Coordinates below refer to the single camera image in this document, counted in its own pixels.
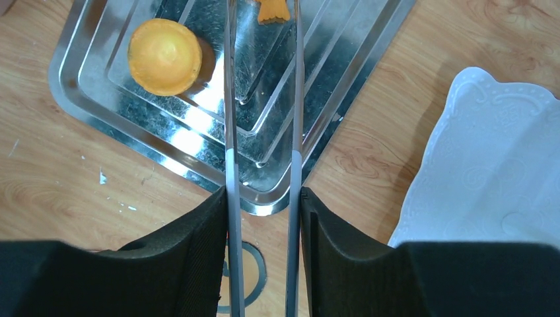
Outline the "steel baking tray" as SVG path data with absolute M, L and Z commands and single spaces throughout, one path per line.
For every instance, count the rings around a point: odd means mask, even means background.
M 225 184 L 225 1 L 75 1 L 48 81 L 70 115 L 209 190 Z M 302 1 L 303 176 L 308 176 L 413 1 Z M 187 26 L 203 67 L 189 90 L 155 96 L 131 77 L 127 47 L 146 20 Z

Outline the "white three-tier dessert stand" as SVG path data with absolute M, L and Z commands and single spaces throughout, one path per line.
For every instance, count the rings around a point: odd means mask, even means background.
M 559 245 L 559 100 L 479 67 L 454 78 L 389 245 Z

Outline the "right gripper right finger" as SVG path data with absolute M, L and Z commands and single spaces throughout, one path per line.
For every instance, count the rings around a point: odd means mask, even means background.
M 311 316 L 558 316 L 559 251 L 545 244 L 389 247 L 300 194 Z

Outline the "orange macaron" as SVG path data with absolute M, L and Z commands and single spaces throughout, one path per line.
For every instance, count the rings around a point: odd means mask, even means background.
M 199 77 L 203 52 L 197 36 L 173 20 L 153 18 L 131 35 L 127 63 L 132 79 L 147 92 L 174 96 Z

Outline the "orange star cookie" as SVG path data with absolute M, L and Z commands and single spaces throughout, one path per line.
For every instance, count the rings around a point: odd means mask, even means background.
M 258 0 L 260 9 L 257 21 L 260 24 L 284 23 L 291 18 L 286 0 Z

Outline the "metal serving tongs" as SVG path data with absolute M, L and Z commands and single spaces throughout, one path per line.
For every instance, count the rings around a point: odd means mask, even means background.
M 260 4 L 227 1 L 223 36 L 230 315 L 243 316 L 242 212 L 289 211 L 285 314 L 298 315 L 305 95 L 300 1 L 291 18 L 260 24 Z

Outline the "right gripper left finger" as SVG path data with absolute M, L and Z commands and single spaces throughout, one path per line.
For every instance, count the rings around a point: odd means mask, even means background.
M 1 243 L 2 316 L 215 316 L 227 195 L 118 250 L 56 240 Z

